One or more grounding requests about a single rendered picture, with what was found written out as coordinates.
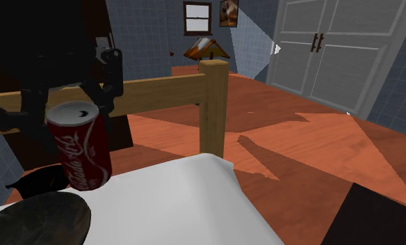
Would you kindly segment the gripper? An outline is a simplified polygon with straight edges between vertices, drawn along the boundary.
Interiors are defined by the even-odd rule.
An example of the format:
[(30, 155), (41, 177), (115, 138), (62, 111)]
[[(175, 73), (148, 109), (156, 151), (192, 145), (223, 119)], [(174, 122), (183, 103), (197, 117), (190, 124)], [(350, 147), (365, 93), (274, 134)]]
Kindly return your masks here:
[[(80, 83), (100, 65), (88, 27), (83, 20), (0, 20), (0, 91), (21, 89), (22, 96), (19, 112), (0, 107), (0, 132), (18, 129), (51, 153), (44, 122), (48, 88)], [(100, 57), (104, 85), (91, 77), (82, 89), (101, 114), (109, 114), (124, 92), (122, 52), (107, 49)]]

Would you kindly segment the red soda can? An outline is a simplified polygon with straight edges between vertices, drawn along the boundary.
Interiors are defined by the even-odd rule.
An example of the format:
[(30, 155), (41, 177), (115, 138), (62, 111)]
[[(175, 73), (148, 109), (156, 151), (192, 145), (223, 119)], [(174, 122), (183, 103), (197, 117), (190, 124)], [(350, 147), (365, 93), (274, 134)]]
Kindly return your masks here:
[(48, 110), (46, 117), (70, 186), (91, 191), (106, 184), (112, 176), (112, 165), (98, 106), (92, 102), (66, 102)]

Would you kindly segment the dark round bowl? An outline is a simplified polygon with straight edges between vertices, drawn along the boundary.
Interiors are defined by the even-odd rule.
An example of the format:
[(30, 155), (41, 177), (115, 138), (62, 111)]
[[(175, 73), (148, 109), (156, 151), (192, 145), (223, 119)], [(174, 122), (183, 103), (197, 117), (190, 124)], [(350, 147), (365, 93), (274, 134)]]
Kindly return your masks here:
[(0, 211), (0, 245), (83, 245), (91, 210), (74, 193), (48, 192)]

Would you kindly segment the lamp with orange shade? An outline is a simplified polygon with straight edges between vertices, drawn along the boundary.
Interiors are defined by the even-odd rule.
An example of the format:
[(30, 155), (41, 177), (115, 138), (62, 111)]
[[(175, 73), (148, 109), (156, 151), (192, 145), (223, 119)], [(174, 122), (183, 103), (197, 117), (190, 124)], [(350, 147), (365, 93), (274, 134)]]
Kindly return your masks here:
[(227, 52), (214, 40), (209, 38), (198, 38), (184, 56), (194, 61), (201, 61), (203, 58), (213, 60), (215, 57), (230, 58)]

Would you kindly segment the wooden bed with white mattress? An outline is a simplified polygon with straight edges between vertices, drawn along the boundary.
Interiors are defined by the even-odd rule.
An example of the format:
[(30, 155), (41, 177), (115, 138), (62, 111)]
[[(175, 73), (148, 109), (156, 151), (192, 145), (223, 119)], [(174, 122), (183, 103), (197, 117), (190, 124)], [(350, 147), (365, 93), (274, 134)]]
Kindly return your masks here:
[(123, 81), (117, 116), (199, 104), (197, 155), (113, 176), (87, 202), (83, 245), (284, 245), (242, 192), (223, 159), (229, 64), (200, 63), (194, 75)]

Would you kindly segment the white double door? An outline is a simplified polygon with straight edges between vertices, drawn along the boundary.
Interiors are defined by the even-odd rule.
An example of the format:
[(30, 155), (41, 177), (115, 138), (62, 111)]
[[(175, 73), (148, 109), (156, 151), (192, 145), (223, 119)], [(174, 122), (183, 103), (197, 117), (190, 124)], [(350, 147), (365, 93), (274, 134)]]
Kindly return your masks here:
[(367, 119), (406, 36), (406, 0), (279, 0), (268, 85)]

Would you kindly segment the window with brown frame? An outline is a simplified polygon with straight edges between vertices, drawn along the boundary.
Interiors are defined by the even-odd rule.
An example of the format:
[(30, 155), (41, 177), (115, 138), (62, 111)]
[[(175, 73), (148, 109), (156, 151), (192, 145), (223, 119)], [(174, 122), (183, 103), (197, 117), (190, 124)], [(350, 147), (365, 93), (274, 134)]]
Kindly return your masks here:
[(184, 1), (184, 36), (212, 35), (212, 3)]

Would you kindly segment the brown wall picture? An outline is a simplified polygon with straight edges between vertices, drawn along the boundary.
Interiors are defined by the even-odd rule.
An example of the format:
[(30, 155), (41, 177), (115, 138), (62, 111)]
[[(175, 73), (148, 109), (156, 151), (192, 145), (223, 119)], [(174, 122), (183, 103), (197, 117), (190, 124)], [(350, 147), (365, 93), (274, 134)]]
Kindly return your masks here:
[(220, 2), (220, 27), (237, 27), (238, 0), (222, 0)]

